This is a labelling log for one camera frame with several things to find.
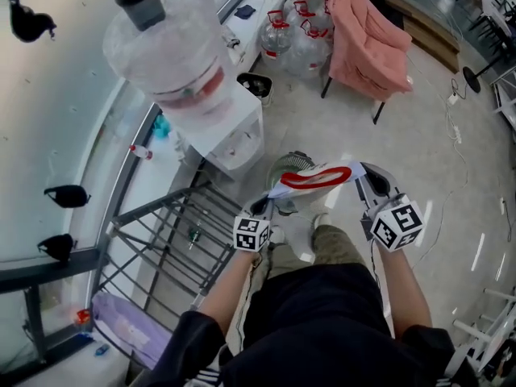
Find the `shoe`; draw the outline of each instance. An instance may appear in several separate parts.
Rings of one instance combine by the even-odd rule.
[[[276,247],[277,245],[282,245],[285,243],[287,243],[287,239],[285,237],[285,233],[283,232],[283,230],[278,225],[274,225],[273,227],[271,227],[271,237],[269,245]]]
[[[324,213],[319,214],[314,219],[314,230],[316,230],[321,225],[331,225],[330,214]]]

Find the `khaki pants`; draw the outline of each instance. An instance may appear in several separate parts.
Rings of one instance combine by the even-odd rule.
[[[356,250],[346,232],[332,225],[319,226],[312,237],[314,265],[362,264],[364,259]],[[293,253],[290,245],[279,244],[261,253],[261,262],[252,270],[251,293],[259,291],[266,280],[297,269],[310,267]]]

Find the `purple bag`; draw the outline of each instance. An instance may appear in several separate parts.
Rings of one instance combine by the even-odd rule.
[[[103,321],[150,369],[153,369],[172,334],[129,301],[98,292],[94,295],[94,319]]]

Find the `black shirt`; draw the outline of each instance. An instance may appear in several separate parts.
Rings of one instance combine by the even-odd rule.
[[[455,351],[440,329],[415,326],[402,341],[393,339],[380,291],[361,264],[316,265],[266,281],[252,296],[243,330],[243,351],[220,373],[202,371],[224,337],[212,318],[184,313],[149,385],[197,378],[226,387],[433,387]],[[466,362],[454,381],[477,385]]]

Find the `pink armchair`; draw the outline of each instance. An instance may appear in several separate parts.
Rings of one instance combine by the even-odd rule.
[[[335,25],[331,78],[382,102],[412,90],[406,79],[408,33],[369,0],[329,0],[328,9]]]

